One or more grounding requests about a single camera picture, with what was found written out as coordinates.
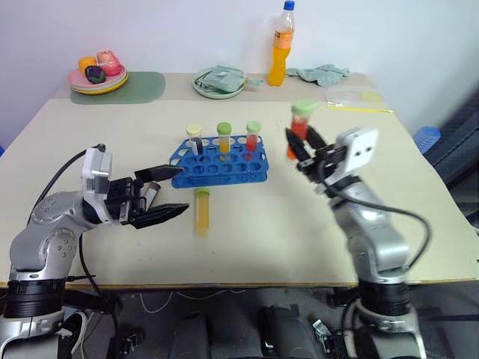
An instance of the cloth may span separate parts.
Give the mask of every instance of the cloth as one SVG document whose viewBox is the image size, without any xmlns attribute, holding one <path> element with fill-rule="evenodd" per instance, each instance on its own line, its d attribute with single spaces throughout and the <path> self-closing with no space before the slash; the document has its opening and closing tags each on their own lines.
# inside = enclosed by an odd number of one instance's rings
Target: cloth
<svg viewBox="0 0 479 359">
<path fill-rule="evenodd" d="M 351 72 L 349 69 L 340 69 L 335 65 L 327 64 L 316 69 L 287 69 L 286 75 L 300 77 L 307 82 L 315 81 L 319 86 L 328 88 L 345 77 L 351 76 Z"/>
</svg>

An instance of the white cap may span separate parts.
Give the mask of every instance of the white cap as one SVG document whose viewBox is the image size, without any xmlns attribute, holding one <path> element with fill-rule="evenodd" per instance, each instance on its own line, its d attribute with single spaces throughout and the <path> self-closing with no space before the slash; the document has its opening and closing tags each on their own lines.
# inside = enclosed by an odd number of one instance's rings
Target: white cap
<svg viewBox="0 0 479 359">
<path fill-rule="evenodd" d="M 199 137 L 201 136 L 201 126 L 197 123 L 190 123 L 186 127 L 186 133 L 189 137 Z"/>
</svg>

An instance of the white wall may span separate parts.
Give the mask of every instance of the white wall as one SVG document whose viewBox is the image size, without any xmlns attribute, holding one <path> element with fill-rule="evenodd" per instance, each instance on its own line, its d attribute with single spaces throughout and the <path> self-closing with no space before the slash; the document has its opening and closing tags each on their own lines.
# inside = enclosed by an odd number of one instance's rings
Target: white wall
<svg viewBox="0 0 479 359">
<path fill-rule="evenodd" d="M 78 58 L 100 49 L 131 70 L 195 72 L 225 61 L 265 73 L 281 9 L 282 0 L 1 1 L 0 144 Z M 295 14 L 288 66 L 368 73 L 411 133 L 440 125 L 478 83 L 478 0 L 298 0 Z"/>
</svg>

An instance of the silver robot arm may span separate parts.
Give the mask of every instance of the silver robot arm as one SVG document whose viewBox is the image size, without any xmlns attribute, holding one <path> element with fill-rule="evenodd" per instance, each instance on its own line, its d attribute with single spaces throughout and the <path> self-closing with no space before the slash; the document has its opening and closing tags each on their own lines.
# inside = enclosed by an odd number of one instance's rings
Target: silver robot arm
<svg viewBox="0 0 479 359">
<path fill-rule="evenodd" d="M 376 129 L 353 129 L 340 134 L 335 144 L 326 145 L 309 127 L 307 142 L 314 150 L 311 157 L 303 142 L 287 130 L 288 143 L 299 160 L 298 169 L 319 184 L 318 194 L 330 198 L 329 206 L 347 237 L 358 275 L 359 300 L 355 306 L 366 329 L 354 333 L 352 347 L 360 352 L 350 356 L 426 358 L 406 285 L 409 245 L 392 226 L 389 212 L 378 209 L 384 207 L 382 201 L 355 176 L 373 156 L 378 135 Z"/>
<path fill-rule="evenodd" d="M 174 218 L 188 204 L 151 207 L 159 185 L 183 169 L 163 165 L 110 180 L 112 156 L 99 145 L 85 151 L 82 191 L 58 192 L 33 209 L 10 247 L 12 263 L 0 316 L 0 359 L 58 357 L 65 284 L 80 236 L 98 224 L 148 227 Z M 140 189 L 151 182 L 144 195 Z"/>
</svg>

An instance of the yellow plate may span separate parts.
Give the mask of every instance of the yellow plate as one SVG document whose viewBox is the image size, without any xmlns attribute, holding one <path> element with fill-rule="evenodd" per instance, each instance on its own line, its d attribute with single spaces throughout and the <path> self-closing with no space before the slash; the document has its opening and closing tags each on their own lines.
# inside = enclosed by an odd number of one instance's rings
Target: yellow plate
<svg viewBox="0 0 479 359">
<path fill-rule="evenodd" d="M 110 88 L 104 88 L 103 90 L 98 91 L 81 91 L 75 88 L 70 87 L 71 91 L 75 91 L 78 93 L 83 93 L 84 95 L 101 95 L 102 93 L 108 93 L 120 88 L 121 86 L 125 85 L 126 80 L 129 78 L 129 73 L 126 74 L 126 77 L 123 81 L 118 82 L 116 85 L 111 86 Z"/>
</svg>

